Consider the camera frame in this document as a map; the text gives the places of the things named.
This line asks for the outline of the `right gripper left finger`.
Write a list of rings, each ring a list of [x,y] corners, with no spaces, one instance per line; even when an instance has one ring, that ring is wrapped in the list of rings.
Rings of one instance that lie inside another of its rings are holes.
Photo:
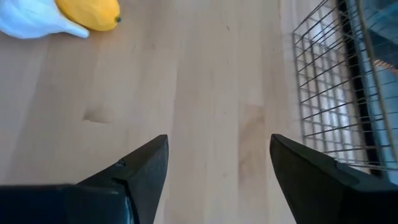
[[[77,184],[0,186],[0,224],[153,224],[168,162],[162,134]]]

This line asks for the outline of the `white garlic bulb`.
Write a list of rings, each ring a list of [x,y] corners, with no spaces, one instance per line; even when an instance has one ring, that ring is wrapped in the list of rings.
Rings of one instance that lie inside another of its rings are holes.
[[[89,31],[67,19],[55,0],[0,0],[0,31],[17,39],[68,33],[87,38]]]

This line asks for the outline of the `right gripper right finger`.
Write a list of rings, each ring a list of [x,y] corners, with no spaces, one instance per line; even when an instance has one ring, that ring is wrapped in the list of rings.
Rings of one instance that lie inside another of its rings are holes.
[[[398,185],[281,134],[270,156],[297,224],[398,224]]]

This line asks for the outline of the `person's shoe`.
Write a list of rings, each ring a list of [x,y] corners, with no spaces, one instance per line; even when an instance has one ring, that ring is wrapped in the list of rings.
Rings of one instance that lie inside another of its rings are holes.
[[[374,64],[398,75],[398,0],[360,0]]]

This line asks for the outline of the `lemon with dark stem tip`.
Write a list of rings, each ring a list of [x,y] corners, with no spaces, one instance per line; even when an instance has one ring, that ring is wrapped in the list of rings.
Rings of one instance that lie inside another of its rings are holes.
[[[109,31],[121,22],[118,0],[55,0],[71,21],[97,31]]]

